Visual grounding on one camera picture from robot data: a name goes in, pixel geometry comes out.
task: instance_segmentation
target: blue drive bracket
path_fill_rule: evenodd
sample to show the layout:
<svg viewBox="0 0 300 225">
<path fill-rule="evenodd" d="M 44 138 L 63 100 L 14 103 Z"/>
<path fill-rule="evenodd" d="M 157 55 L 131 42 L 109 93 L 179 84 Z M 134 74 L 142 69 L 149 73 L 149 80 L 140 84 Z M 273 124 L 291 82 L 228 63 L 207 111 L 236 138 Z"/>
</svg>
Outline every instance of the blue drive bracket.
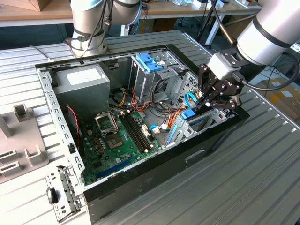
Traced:
<svg viewBox="0 0 300 225">
<path fill-rule="evenodd" d="M 148 53 L 141 53 L 136 55 L 136 59 L 143 65 L 143 67 L 149 72 L 155 72 L 162 70 L 163 67 L 155 62 L 155 58 L 151 57 Z"/>
<path fill-rule="evenodd" d="M 188 118 L 191 118 L 195 115 L 196 115 L 196 113 L 194 113 L 194 111 L 192 109 L 187 109 L 181 113 L 182 118 L 185 120 Z"/>
</svg>

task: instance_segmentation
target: wooden table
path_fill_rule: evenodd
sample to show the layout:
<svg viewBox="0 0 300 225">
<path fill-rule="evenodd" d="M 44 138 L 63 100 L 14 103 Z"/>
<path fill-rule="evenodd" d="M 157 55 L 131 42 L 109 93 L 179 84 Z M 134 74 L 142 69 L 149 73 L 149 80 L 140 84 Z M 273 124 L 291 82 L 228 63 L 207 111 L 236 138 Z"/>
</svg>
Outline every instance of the wooden table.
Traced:
<svg viewBox="0 0 300 225">
<path fill-rule="evenodd" d="M 197 7 L 193 4 L 177 6 L 172 2 L 152 1 L 148 4 L 147 19 L 203 16 L 204 10 L 204 7 Z M 246 9 L 234 3 L 234 1 L 217 10 L 221 20 L 226 15 L 247 15 L 258 11 L 258 9 Z M 51 0 L 42 12 L 0 5 L 0 27 L 72 22 L 72 10 L 68 0 Z M 206 42 L 207 44 L 211 44 L 218 28 L 218 23 L 215 23 Z M 128 35 L 128 26 L 122 25 L 121 35 Z"/>
</svg>

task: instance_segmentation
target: motherboard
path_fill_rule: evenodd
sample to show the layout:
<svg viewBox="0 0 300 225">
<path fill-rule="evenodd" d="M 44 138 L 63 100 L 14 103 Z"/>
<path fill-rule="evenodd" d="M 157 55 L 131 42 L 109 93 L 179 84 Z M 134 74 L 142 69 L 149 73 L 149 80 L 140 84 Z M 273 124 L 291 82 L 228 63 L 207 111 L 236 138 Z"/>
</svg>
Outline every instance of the motherboard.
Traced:
<svg viewBox="0 0 300 225">
<path fill-rule="evenodd" d="M 161 149 L 159 142 L 147 131 L 139 112 L 128 111 L 111 117 L 114 117 L 115 124 L 109 117 L 102 117 L 82 128 L 80 154 L 85 165 L 86 185 Z M 114 132 L 102 132 L 115 126 Z"/>
</svg>

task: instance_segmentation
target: blue cable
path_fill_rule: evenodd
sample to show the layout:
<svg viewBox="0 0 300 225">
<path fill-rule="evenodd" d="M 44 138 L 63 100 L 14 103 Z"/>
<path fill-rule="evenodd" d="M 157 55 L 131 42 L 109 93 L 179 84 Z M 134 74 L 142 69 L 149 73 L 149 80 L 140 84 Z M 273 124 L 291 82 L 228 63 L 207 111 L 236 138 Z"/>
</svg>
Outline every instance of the blue cable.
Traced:
<svg viewBox="0 0 300 225">
<path fill-rule="evenodd" d="M 137 29 L 139 28 L 139 25 L 140 25 L 140 20 L 137 22 L 137 27 L 136 27 L 135 31 L 132 33 L 132 35 L 134 35 L 136 33 Z"/>
<path fill-rule="evenodd" d="M 191 105 L 190 105 L 189 102 L 188 102 L 188 96 L 190 96 L 194 102 L 197 101 L 197 98 L 196 98 L 196 96 L 195 96 L 193 93 L 191 93 L 191 92 L 188 92 L 187 94 L 185 94 L 185 96 L 184 96 L 184 101 L 186 102 L 187 106 L 188 106 L 189 108 L 191 108 Z"/>
<path fill-rule="evenodd" d="M 149 131 L 151 131 L 153 128 L 156 128 L 156 127 L 158 127 L 158 125 L 153 124 L 152 126 L 149 127 Z"/>
</svg>

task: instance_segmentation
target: blue plastic tab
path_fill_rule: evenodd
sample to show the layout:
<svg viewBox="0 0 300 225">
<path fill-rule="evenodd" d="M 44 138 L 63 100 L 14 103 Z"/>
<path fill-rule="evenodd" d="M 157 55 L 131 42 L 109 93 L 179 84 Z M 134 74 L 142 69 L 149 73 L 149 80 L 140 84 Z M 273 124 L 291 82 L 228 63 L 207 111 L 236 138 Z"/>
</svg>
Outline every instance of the blue plastic tab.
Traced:
<svg viewBox="0 0 300 225">
<path fill-rule="evenodd" d="M 171 132 L 171 134 L 170 134 L 170 136 L 169 136 L 169 138 L 167 140 L 168 143 L 170 143 L 170 141 L 171 141 L 171 139 L 172 139 L 172 137 L 173 137 L 176 129 L 177 129 L 177 124 L 175 124 L 174 129 L 172 130 L 172 132 Z"/>
<path fill-rule="evenodd" d="M 136 58 L 149 73 L 163 69 L 162 66 L 155 62 L 155 58 L 151 57 L 148 53 L 137 54 Z"/>
<path fill-rule="evenodd" d="M 184 118 L 185 120 L 188 118 L 191 118 L 195 115 L 196 115 L 196 113 L 194 113 L 194 111 L 192 109 L 187 109 L 181 113 L 182 118 Z"/>
</svg>

